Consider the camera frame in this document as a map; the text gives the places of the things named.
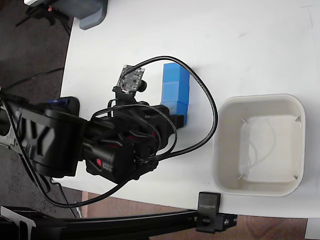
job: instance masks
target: stacked blue blocks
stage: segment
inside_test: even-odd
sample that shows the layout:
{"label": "stacked blue blocks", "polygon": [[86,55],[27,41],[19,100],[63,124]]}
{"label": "stacked blue blocks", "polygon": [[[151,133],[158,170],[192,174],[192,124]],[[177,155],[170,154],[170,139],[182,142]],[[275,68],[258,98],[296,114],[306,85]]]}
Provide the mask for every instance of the stacked blue blocks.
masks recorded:
{"label": "stacked blue blocks", "polygon": [[170,115],[184,115],[184,125],[187,124],[189,79],[189,72],[179,64],[164,64],[161,104],[169,108]]}

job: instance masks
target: white table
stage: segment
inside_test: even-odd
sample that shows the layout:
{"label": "white table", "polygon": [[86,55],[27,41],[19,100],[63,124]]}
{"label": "white table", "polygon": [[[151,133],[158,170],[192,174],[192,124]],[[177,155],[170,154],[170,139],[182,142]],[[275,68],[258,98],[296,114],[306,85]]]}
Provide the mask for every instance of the white table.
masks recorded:
{"label": "white table", "polygon": [[[190,65],[211,91],[217,107],[233,96],[288,93],[306,111],[305,169],[298,189],[285,197],[223,195],[223,213],[320,218],[320,1],[318,0],[109,0],[105,20],[83,31],[72,27],[61,96],[80,100],[80,116],[107,106],[124,64],[160,55]],[[146,67],[148,87],[137,99],[161,101],[164,62]],[[201,140],[212,125],[210,105],[190,81],[187,127],[177,149]],[[218,192],[212,144],[161,162],[113,197],[196,209],[198,193]],[[63,186],[102,194],[114,186],[86,172],[80,162]]]}

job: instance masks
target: circuit board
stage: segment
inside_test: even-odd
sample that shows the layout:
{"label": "circuit board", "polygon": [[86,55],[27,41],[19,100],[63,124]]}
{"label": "circuit board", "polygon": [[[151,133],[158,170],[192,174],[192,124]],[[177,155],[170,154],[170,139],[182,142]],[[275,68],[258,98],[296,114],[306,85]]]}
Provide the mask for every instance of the circuit board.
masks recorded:
{"label": "circuit board", "polygon": [[[130,65],[124,65],[121,75],[131,67],[132,66]],[[144,68],[138,68],[135,71],[127,74],[123,79],[119,78],[116,86],[120,87],[122,91],[126,94],[129,94],[130,92],[136,92],[142,83],[142,76],[144,72]]]}

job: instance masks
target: black cable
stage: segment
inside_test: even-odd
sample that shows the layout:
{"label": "black cable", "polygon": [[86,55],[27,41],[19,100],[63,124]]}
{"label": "black cable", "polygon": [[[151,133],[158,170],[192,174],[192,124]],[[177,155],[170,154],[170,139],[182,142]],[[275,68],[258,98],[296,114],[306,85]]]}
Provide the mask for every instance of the black cable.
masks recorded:
{"label": "black cable", "polygon": [[60,68],[57,68],[57,69],[54,69],[54,70],[51,70],[51,71],[46,71],[46,72],[42,72],[42,73],[39,73],[39,74],[31,76],[31,77],[27,77],[25,79],[22,79],[20,81],[17,81],[15,83],[11,84],[10,86],[2,88],[1,91],[2,92],[6,92],[6,91],[8,91],[8,90],[20,85],[20,84],[26,83],[26,82],[28,82],[30,80],[33,80],[33,79],[37,78],[37,77],[45,76],[45,75],[48,75],[48,74],[53,74],[53,73],[58,72],[58,71],[63,71],[64,69],[65,69],[64,67],[60,67]]}
{"label": "black cable", "polygon": [[[29,176],[29,178],[30,178],[31,182],[33,182],[33,183],[34,183],[34,185],[36,185],[36,186],[37,186],[37,184],[36,184],[36,182],[35,182],[35,179],[32,177],[32,174],[31,174],[31,172],[29,171],[29,169],[28,169],[28,167],[27,167],[26,163],[23,161],[23,157],[22,157],[22,155],[21,155],[21,154],[19,154],[19,156],[20,156],[20,159],[21,159],[21,161],[22,161],[23,167],[24,167],[24,169],[25,169],[26,173],[28,174],[28,176]],[[43,182],[43,183],[44,183],[44,185],[45,185],[45,188],[46,188],[45,192],[46,192],[46,193],[50,193],[50,191],[51,191],[51,186],[50,186],[50,184],[49,184],[48,180],[46,179],[46,177],[45,177],[45,176],[43,176],[43,175],[41,175],[41,174],[39,174],[39,176],[40,176],[40,178],[41,178],[42,182]]]}
{"label": "black cable", "polygon": [[62,25],[62,27],[63,27],[63,29],[65,30],[65,32],[68,34],[68,36],[70,37],[70,35],[71,35],[71,29],[69,29],[69,26],[67,26],[67,25],[65,25],[65,24],[63,24],[63,23],[61,23],[61,25]]}
{"label": "black cable", "polygon": [[[64,189],[62,188],[61,184],[60,184],[59,182],[54,182],[53,179],[52,179],[52,177],[50,177],[50,183],[51,183],[52,185],[57,185],[57,186],[58,186],[58,188],[60,189],[61,195],[62,195],[65,203],[66,203],[66,204],[69,204],[68,199],[67,199],[67,197],[66,197],[66,195],[65,195]],[[76,214],[74,213],[74,211],[72,210],[72,208],[69,208],[69,209],[70,209],[70,212],[72,213],[72,215],[74,216],[74,218],[76,219],[77,216],[76,216]]]}
{"label": "black cable", "polygon": [[[120,102],[123,106],[125,105],[125,102],[123,102],[123,101],[121,101],[121,100],[119,100],[118,102]],[[161,136],[160,136],[160,133],[159,133],[158,129],[157,129],[155,126],[153,126],[152,124],[150,124],[149,122],[147,122],[146,120],[142,119],[135,110],[129,108],[128,111],[129,111],[129,113],[131,113],[136,119],[140,120],[141,122],[143,122],[144,124],[148,125],[150,128],[153,129],[153,131],[155,132],[155,134],[156,134],[157,137],[158,137],[158,147],[157,147],[157,150],[159,150],[160,147],[161,147]]]}
{"label": "black cable", "polygon": [[218,110],[217,110],[217,106],[216,103],[214,101],[214,98],[212,97],[211,93],[209,92],[209,89],[207,88],[207,86],[204,84],[204,82],[201,80],[201,78],[195,73],[195,71],[193,71],[191,69],[191,67],[189,67],[187,64],[185,64],[183,61],[173,57],[173,56],[156,56],[153,58],[150,58],[148,60],[145,60],[143,62],[138,63],[135,66],[132,66],[131,68],[129,68],[127,71],[125,71],[121,76],[120,76],[120,80],[123,79],[126,75],[128,75],[129,73],[147,65],[147,64],[151,64],[157,61],[162,61],[162,60],[169,60],[172,62],[175,62],[177,64],[179,64],[180,66],[184,67],[189,73],[190,75],[196,80],[196,82],[200,85],[200,87],[202,88],[202,90],[204,91],[205,95],[207,96],[210,105],[211,105],[211,109],[212,109],[212,114],[213,114],[213,123],[212,123],[212,127],[211,130],[209,131],[208,135],[201,140],[200,142],[196,143],[195,145],[192,145],[190,147],[187,147],[185,149],[179,150],[179,151],[174,151],[171,152],[170,154],[168,154],[165,157],[162,157],[159,161],[164,160],[164,159],[168,159],[168,158],[172,158],[172,157],[176,157],[176,156],[180,156],[183,154],[187,154],[190,153],[200,147],[202,147],[204,144],[206,144],[214,135],[214,133],[217,130],[217,126],[218,126]]}
{"label": "black cable", "polygon": [[141,107],[145,107],[145,108],[149,108],[149,109],[153,109],[153,110],[157,111],[161,116],[163,116],[170,123],[171,127],[173,128],[173,131],[174,131],[174,142],[173,142],[172,146],[169,148],[169,150],[167,150],[166,152],[164,152],[162,154],[159,154],[159,155],[156,155],[156,156],[152,156],[152,157],[148,157],[148,160],[160,161],[160,160],[158,160],[158,158],[162,158],[164,156],[167,156],[175,148],[175,146],[177,144],[177,140],[178,140],[178,133],[177,133],[177,128],[176,128],[175,124],[171,121],[171,119],[168,116],[166,116],[159,109],[157,109],[155,107],[152,107],[152,106],[143,105],[143,104],[129,104],[129,105],[123,105],[123,106],[113,106],[111,108],[105,108],[105,109],[102,109],[102,110],[99,110],[99,111],[95,112],[92,115],[91,119],[93,119],[93,118],[95,118],[95,117],[97,117],[99,115],[106,114],[106,113],[111,112],[111,111],[116,111],[116,110],[120,110],[120,109],[136,108],[136,107],[140,107],[140,108]]}
{"label": "black cable", "polygon": [[21,141],[19,139],[19,135],[18,135],[18,131],[16,129],[16,126],[15,126],[15,123],[14,123],[14,120],[13,120],[13,114],[11,112],[11,109],[10,107],[8,106],[6,100],[2,99],[2,104],[5,108],[5,111],[6,111],[6,114],[7,114],[7,117],[8,117],[8,120],[9,120],[9,123],[12,127],[12,130],[13,130],[13,133],[14,133],[14,136],[15,136],[15,139],[16,139],[16,142],[18,144],[18,147],[19,147],[19,150],[21,151],[21,154],[22,154],[22,159],[23,161],[25,162],[27,168],[29,169],[29,171],[31,172],[31,175],[32,177],[34,178],[34,181],[37,185],[37,187],[40,189],[40,192],[42,193],[42,195],[44,196],[44,198],[46,200],[48,200],[49,203],[57,206],[57,207],[60,207],[60,208],[64,208],[64,209],[68,209],[68,208],[78,208],[78,207],[82,207],[82,206],[85,206],[85,205],[89,205],[89,204],[93,204],[93,203],[96,203],[98,201],[101,201],[107,197],[109,197],[110,195],[114,194],[116,191],[118,191],[120,188],[122,188],[127,182],[129,182],[130,180],[132,180],[131,178],[128,178],[127,180],[125,180],[124,182],[116,185],[114,188],[112,188],[111,190],[109,190],[108,192],[100,195],[100,196],[97,196],[95,198],[92,198],[92,199],[89,199],[89,200],[86,200],[86,201],[82,201],[82,202],[77,202],[77,203],[72,203],[72,204],[63,204],[63,203],[60,203],[60,202],[57,202],[53,199],[51,199],[48,194],[46,193],[46,191],[44,190],[44,188],[42,187],[41,183],[40,183],[40,180],[34,170],[34,168],[32,167],[31,163],[30,163],[30,160],[25,152],[25,149],[23,148],[22,144],[21,144]]}
{"label": "black cable", "polygon": [[[108,102],[107,107],[108,107],[108,108],[111,108],[112,103],[113,103],[114,101],[116,101],[116,100],[117,100],[117,99],[111,99],[111,100]],[[111,117],[112,117],[112,116],[111,116],[111,112],[108,112],[107,116],[108,116],[109,118],[111,118]]]}

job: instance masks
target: white bowl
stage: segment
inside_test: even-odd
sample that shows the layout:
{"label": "white bowl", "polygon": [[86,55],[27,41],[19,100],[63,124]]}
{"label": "white bowl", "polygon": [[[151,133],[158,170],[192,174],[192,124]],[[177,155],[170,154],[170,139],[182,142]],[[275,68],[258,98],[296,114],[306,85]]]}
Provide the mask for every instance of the white bowl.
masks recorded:
{"label": "white bowl", "polygon": [[289,94],[232,97],[219,109],[212,172],[224,194],[282,197],[304,174],[306,113]]}

